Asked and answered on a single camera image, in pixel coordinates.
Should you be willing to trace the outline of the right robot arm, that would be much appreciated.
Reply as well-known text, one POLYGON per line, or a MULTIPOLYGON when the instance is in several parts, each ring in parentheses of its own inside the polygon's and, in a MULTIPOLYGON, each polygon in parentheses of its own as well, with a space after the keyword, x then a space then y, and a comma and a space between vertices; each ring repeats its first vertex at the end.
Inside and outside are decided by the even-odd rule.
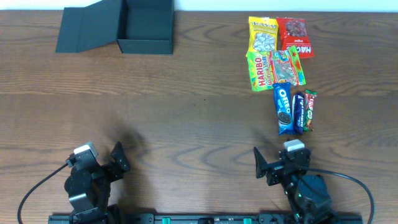
POLYGON ((331 208, 331 197, 323 177, 307 174, 311 155, 308 149, 285 149, 273 163, 268 163, 258 148, 253 151, 256 177, 265 177, 269 186, 282 186, 295 223, 341 223, 341 218, 331 208))

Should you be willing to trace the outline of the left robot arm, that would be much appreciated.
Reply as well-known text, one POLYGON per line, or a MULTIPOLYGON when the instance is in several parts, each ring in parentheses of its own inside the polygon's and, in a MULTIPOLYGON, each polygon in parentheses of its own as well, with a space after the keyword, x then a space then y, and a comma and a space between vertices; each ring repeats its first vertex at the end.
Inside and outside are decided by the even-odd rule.
POLYGON ((64 188, 73 207, 69 223, 124 223, 117 205, 108 205, 111 183, 131 170, 123 145, 117 142, 111 151, 112 160, 101 165, 98 152, 90 141, 73 150, 67 159, 71 174, 64 188))

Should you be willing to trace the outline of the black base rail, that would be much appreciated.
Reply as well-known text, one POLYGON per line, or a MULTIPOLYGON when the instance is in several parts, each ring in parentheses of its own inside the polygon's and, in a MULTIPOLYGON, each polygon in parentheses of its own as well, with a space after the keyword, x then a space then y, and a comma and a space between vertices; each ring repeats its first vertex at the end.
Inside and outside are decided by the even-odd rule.
MULTIPOLYGON (((49 224, 70 223, 68 215, 51 215, 49 224)), ((112 223, 104 220, 85 223, 112 223)), ((117 218, 113 223, 126 224, 283 224, 296 222, 293 215, 288 213, 260 213, 258 215, 153 215, 151 213, 129 214, 117 218)), ((337 220, 322 221, 319 223, 363 223, 360 215, 339 215, 337 220)))

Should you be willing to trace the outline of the dark blue Dairy Milk bar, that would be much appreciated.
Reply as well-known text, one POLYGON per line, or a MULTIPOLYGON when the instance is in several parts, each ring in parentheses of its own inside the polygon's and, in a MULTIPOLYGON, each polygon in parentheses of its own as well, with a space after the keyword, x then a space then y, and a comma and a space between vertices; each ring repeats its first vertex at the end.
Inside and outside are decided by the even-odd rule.
POLYGON ((294 131, 297 134, 303 134, 303 124, 304 124, 304 112, 305 112, 305 103, 304 103, 304 94, 300 91, 296 92, 292 100, 293 104, 293 126, 294 131))

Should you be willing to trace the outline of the black gift box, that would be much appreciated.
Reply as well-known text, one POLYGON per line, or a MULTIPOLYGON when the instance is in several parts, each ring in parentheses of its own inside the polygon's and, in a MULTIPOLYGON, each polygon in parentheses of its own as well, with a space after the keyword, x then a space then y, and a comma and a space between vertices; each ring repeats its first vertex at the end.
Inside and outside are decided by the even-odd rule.
POLYGON ((117 42, 124 54, 172 54, 174 0, 102 0, 66 7, 56 53, 78 53, 117 42))

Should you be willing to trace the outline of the blue Oreo cookie pack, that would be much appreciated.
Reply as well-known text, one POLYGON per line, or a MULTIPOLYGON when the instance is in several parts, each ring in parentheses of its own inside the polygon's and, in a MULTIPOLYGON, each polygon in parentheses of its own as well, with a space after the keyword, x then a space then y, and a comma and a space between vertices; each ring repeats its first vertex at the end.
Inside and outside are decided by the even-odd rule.
POLYGON ((274 103, 279 126, 279 135, 294 134, 292 109, 290 105, 291 84, 289 82, 275 83, 272 86, 274 89, 274 103))

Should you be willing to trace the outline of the red Hacks candy bag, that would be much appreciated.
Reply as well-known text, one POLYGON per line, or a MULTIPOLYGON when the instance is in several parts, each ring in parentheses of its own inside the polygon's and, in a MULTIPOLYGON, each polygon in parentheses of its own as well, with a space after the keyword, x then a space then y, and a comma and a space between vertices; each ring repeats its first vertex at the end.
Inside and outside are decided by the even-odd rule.
POLYGON ((306 30, 305 19, 277 17, 282 50, 295 46, 300 58, 314 57, 313 47, 306 30))

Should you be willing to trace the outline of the yellow candy bag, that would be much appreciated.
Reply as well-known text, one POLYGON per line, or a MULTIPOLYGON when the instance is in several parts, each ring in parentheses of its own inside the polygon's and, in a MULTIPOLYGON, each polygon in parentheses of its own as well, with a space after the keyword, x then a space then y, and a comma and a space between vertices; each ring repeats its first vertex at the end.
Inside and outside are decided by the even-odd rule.
POLYGON ((277 50, 279 25, 277 19, 249 16, 249 52, 277 50))

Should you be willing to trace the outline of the green red Milo bar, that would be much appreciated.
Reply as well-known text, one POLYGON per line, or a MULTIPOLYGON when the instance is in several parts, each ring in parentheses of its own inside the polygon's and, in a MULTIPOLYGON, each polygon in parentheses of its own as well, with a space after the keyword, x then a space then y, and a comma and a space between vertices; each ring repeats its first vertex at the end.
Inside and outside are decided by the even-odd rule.
POLYGON ((313 106, 314 100, 317 97, 317 92, 305 90, 305 123, 304 131, 313 131, 313 106))

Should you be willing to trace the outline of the green Haribo gummy bag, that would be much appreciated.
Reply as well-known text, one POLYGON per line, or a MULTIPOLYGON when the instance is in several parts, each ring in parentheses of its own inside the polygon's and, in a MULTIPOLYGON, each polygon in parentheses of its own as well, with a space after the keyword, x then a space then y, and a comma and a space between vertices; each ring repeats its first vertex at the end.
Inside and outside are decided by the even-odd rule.
POLYGON ((294 46, 286 50, 248 52, 246 58, 252 91, 273 89, 275 83, 306 84, 299 53, 294 46))

